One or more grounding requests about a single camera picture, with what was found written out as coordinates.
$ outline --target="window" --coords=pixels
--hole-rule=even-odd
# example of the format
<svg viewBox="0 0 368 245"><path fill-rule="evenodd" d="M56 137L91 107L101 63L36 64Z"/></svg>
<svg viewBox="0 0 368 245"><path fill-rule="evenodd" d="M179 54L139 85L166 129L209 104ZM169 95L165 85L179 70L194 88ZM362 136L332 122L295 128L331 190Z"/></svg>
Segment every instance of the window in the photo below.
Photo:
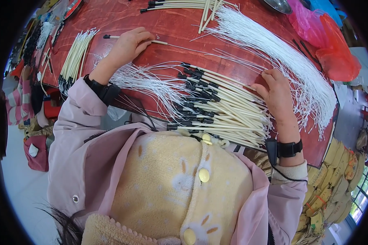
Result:
<svg viewBox="0 0 368 245"><path fill-rule="evenodd" d="M364 166L363 176L358 182L357 187L352 191L352 210L350 214L356 223L363 216L364 210L368 205L368 167Z"/></svg>

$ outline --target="dark hair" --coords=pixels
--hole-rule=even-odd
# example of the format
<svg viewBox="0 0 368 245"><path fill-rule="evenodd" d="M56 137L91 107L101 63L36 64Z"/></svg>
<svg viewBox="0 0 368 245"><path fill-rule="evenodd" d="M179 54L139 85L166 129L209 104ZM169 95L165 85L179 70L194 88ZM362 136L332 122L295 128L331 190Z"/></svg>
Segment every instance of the dark hair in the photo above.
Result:
<svg viewBox="0 0 368 245"><path fill-rule="evenodd" d="M69 217L54 207L48 207L48 211L40 209L56 221L57 232L59 233L57 242L60 245L81 245L83 229L74 221L73 215Z"/></svg>

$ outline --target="yellow button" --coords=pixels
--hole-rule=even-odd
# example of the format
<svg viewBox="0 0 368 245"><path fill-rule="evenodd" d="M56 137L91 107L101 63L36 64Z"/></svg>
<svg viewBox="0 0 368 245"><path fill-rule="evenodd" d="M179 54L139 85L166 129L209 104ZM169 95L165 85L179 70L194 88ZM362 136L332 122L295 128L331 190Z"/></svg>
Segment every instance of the yellow button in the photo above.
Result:
<svg viewBox="0 0 368 245"><path fill-rule="evenodd" d="M199 170L199 179L201 179L201 181L204 183L210 179L210 173L207 171L207 169Z"/></svg>
<svg viewBox="0 0 368 245"><path fill-rule="evenodd" d="M202 140L208 140L208 141L210 141L211 140L211 137L208 134L203 134L202 135Z"/></svg>
<svg viewBox="0 0 368 245"><path fill-rule="evenodd" d="M202 140L204 143L208 144L208 145L212 145L213 143L209 140Z"/></svg>
<svg viewBox="0 0 368 245"><path fill-rule="evenodd" d="M195 242L196 242L196 235L195 235L195 232L188 228L184 231L184 242L187 244L187 245L194 245Z"/></svg>

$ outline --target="stacked sacks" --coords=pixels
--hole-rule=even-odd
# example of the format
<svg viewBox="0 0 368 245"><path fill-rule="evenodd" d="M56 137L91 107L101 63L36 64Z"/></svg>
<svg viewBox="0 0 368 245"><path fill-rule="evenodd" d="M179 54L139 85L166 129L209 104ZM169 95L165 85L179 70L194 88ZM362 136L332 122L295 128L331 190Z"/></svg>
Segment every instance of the stacked sacks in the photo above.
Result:
<svg viewBox="0 0 368 245"><path fill-rule="evenodd" d="M307 245L321 239L324 229L342 222L352 208L351 191L360 181L365 157L332 139L322 166L308 167L307 193L293 245Z"/></svg>

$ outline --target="zipper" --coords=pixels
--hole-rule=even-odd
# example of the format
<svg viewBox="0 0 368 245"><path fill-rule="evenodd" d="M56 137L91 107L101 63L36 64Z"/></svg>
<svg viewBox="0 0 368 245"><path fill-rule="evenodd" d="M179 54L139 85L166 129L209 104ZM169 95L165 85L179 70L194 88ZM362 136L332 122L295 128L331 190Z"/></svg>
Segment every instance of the zipper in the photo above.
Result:
<svg viewBox="0 0 368 245"><path fill-rule="evenodd" d="M103 131L103 132L101 132L101 133L94 134L94 135L90 136L87 140L84 140L84 141L83 141L83 143L85 144L86 142L88 142L88 141L90 141L90 140L92 140L92 139L94 139L94 138L97 138L97 137L98 137L98 136L100 136L100 135L103 135L103 134L104 134L104 133L106 133L107 131L110 131L110 130L106 130L106 131Z"/></svg>
<svg viewBox="0 0 368 245"><path fill-rule="evenodd" d="M275 245L275 239L273 235L273 231L271 230L270 223L268 223L268 240L267 245Z"/></svg>

